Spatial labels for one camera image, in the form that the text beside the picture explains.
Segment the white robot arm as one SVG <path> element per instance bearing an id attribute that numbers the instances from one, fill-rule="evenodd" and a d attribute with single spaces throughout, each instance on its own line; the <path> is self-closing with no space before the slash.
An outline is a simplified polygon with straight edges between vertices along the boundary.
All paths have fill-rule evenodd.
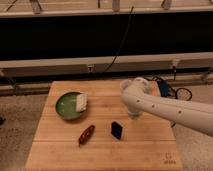
<path id="1" fill-rule="evenodd" d="M 143 77 L 123 80 L 120 89 L 130 116 L 147 112 L 213 137 L 213 105 L 153 96 Z"/>

